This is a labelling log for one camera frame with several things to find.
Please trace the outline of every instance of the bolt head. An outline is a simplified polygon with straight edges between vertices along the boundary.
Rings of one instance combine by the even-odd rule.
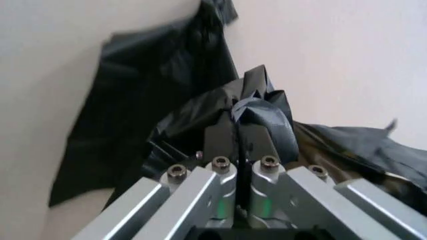
[[[198,161],[203,160],[203,151],[196,151],[195,152],[195,159],[197,159]]]
[[[275,173],[279,169],[280,162],[275,156],[265,155],[261,158],[261,169],[266,173]]]
[[[212,170],[218,174],[226,174],[230,171],[230,160],[226,156],[216,156],[212,160]]]
[[[322,180],[328,177],[328,171],[320,165],[310,165],[308,166],[308,170]]]
[[[167,169],[167,179],[175,184],[182,183],[187,177],[187,168],[182,164],[174,164]]]

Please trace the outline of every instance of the metal linkage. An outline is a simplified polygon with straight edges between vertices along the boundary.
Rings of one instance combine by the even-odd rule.
[[[173,194],[180,184],[190,175],[191,171],[182,164],[170,166],[160,177],[160,183],[168,186],[170,194]]]
[[[168,197],[167,187],[143,177],[72,239],[130,239]]]
[[[327,230],[336,239],[399,239],[305,167],[281,174],[274,201],[298,228]]]
[[[252,165],[249,196],[248,222],[253,228],[288,228],[287,216],[274,202],[279,191],[276,184],[279,175],[285,172],[279,160],[266,155]]]
[[[340,194],[402,239],[427,239],[427,218],[365,179],[334,187]]]
[[[234,221],[237,168],[225,156],[215,157],[205,168],[219,175],[222,196],[206,227],[231,228]]]
[[[193,226],[206,225],[220,199],[218,174],[196,167],[133,239],[184,239]]]

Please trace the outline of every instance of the hex socket screw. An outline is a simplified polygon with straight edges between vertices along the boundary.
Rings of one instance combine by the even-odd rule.
[[[308,166],[308,170],[322,180],[328,177],[328,171],[320,165],[310,165]]]
[[[167,169],[167,179],[174,184],[182,183],[187,177],[187,168],[182,164],[174,164]]]
[[[275,173],[278,171],[280,161],[275,156],[265,155],[261,158],[261,170],[265,173]]]
[[[230,160],[226,156],[216,156],[212,160],[212,170],[217,174],[226,174],[230,171]]]

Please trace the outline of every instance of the black plastic part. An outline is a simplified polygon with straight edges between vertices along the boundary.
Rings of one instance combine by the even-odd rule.
[[[333,240],[323,229],[193,228],[185,240]]]
[[[203,165],[217,156],[227,157],[231,163],[237,165],[238,154],[239,143],[235,126],[230,119],[230,113],[224,111],[217,124],[208,126],[204,130]]]

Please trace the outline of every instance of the crumpled plastic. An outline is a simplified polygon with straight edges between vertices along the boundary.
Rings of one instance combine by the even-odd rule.
[[[145,142],[161,119],[238,78],[223,35],[223,26],[236,17],[230,0],[203,0],[191,19],[116,34],[103,46],[49,206],[132,178],[127,172],[150,152]]]

